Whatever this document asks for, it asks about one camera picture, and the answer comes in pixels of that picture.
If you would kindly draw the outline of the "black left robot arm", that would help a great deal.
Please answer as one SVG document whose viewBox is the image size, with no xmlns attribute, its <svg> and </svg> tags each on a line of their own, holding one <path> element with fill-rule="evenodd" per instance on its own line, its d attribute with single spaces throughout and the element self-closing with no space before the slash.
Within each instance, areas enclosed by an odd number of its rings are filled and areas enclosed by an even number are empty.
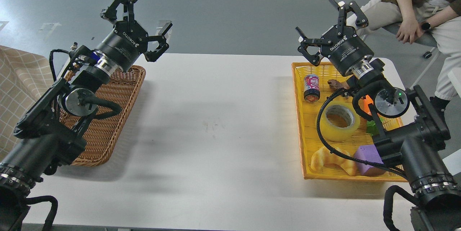
<svg viewBox="0 0 461 231">
<path fill-rule="evenodd" d="M 74 44 L 69 64 L 61 77 L 22 116 L 13 134 L 20 142 L 1 162 L 1 230 L 18 231 L 30 206 L 50 202 L 43 225 L 51 230 L 57 213 L 55 197 L 29 197 L 30 190 L 42 182 L 42 174 L 52 175 L 69 165 L 85 149 L 83 138 L 90 123 L 122 112 L 117 103 L 97 97 L 96 92 L 120 70 L 127 72 L 139 56 L 156 62 L 169 48 L 166 23 L 157 35 L 150 36 L 134 18 L 138 0 L 114 0 L 103 9 L 101 18 L 113 25 L 108 36 L 93 50 Z"/>
</svg>

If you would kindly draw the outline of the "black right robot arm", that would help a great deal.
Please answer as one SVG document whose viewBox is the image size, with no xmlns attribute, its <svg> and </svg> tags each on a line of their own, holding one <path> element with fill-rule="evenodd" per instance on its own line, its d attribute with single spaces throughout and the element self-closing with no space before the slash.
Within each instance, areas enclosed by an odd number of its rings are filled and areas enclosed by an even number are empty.
<svg viewBox="0 0 461 231">
<path fill-rule="evenodd" d="M 356 15 L 356 26 L 368 26 L 366 15 L 357 3 L 329 2 L 339 12 L 339 18 L 320 38 L 308 38 L 296 28 L 302 41 L 298 51 L 315 67 L 324 56 L 336 70 L 348 77 L 349 89 L 339 88 L 321 106 L 316 129 L 324 147 L 350 162 L 371 165 L 405 178 L 412 190 L 408 193 L 392 186 L 385 193 L 383 220 L 390 231 L 397 228 L 392 219 L 393 196 L 399 194 L 414 204 L 410 217 L 416 231 L 460 230 L 460 186 L 449 173 L 438 151 L 451 138 L 448 128 L 431 105 L 420 86 L 402 90 L 385 78 L 385 64 L 346 25 L 349 12 Z M 367 121 L 375 121 L 378 134 L 372 136 L 382 163 L 367 162 L 333 148 L 321 133 L 321 119 L 327 106 L 344 93 L 353 97 L 354 111 Z"/>
</svg>

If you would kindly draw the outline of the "person's hand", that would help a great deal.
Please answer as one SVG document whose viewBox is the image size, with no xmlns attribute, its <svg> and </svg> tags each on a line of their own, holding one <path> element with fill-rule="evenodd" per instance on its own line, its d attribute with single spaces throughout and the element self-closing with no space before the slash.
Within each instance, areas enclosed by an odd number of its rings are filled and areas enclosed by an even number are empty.
<svg viewBox="0 0 461 231">
<path fill-rule="evenodd" d="M 421 38 L 424 31 L 415 17 L 404 18 L 397 31 L 396 38 L 403 44 L 413 44 Z"/>
</svg>

